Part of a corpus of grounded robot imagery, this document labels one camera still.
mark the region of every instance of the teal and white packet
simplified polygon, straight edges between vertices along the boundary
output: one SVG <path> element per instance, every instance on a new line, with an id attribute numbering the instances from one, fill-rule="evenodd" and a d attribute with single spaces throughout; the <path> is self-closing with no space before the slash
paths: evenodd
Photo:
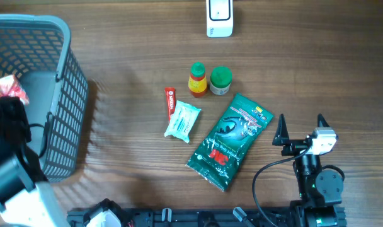
<path id="1" fill-rule="evenodd" d="M 197 116 L 201 109 L 196 108 L 190 104 L 182 101 L 176 101 L 176 107 L 174 113 L 169 122 L 168 128 L 164 136 L 172 135 L 184 142 L 189 143 L 189 132 L 192 129 L 194 122 L 196 122 Z"/>

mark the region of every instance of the jar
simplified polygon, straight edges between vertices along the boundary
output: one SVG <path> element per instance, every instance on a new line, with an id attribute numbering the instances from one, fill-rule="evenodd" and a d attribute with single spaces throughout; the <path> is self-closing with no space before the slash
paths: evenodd
<path id="1" fill-rule="evenodd" d="M 190 93 L 200 98 L 207 92 L 207 79 L 205 78 L 205 67 L 201 62 L 196 62 L 190 69 L 189 90 Z"/>
<path id="2" fill-rule="evenodd" d="M 229 91 L 232 82 L 232 72 L 225 66 L 216 67 L 210 78 L 210 90 L 216 95 L 223 95 Z"/>

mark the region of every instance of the red packet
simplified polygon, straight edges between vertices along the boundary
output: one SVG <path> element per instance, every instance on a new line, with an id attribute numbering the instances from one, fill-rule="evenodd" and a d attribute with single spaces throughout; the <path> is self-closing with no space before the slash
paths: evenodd
<path id="1" fill-rule="evenodd" d="M 29 104 L 25 90 L 14 75 L 0 78 L 0 98 L 4 96 L 18 97 L 24 105 Z"/>
<path id="2" fill-rule="evenodd" d="M 176 97 L 174 95 L 175 89 L 172 87 L 165 88 L 166 103 L 168 104 L 168 121 L 171 121 L 174 108 L 176 106 Z"/>

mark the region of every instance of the yellow label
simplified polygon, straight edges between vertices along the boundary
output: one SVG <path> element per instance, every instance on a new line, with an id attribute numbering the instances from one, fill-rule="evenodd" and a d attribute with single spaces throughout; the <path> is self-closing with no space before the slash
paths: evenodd
<path id="1" fill-rule="evenodd" d="M 204 79 L 200 81 L 195 81 L 194 79 L 189 77 L 189 89 L 190 91 L 195 93 L 203 92 L 205 91 L 205 89 L 207 89 L 207 80 L 204 77 Z"/>

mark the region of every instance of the wooden table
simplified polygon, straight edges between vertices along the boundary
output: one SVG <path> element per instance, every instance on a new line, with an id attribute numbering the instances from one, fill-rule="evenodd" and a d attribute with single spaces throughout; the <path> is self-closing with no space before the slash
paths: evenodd
<path id="1" fill-rule="evenodd" d="M 322 164 L 346 173 L 348 224 L 383 226 L 383 3 L 236 1 L 234 8 L 232 37 L 213 39 L 205 34 L 203 2 L 0 6 L 0 13 L 65 20 L 89 79 L 77 170 L 54 184 L 65 211 L 106 197 L 122 207 L 254 208 L 254 173 L 282 158 L 272 146 L 279 114 L 300 139 L 322 113 L 340 136 Z M 231 91 L 192 97 L 187 80 L 195 61 L 208 73 L 229 67 Z M 163 136 L 165 86 L 202 109 L 190 144 Z M 237 92 L 277 117 L 223 193 L 185 163 Z M 299 198 L 291 163 L 266 171 L 256 188 L 264 206 Z"/>

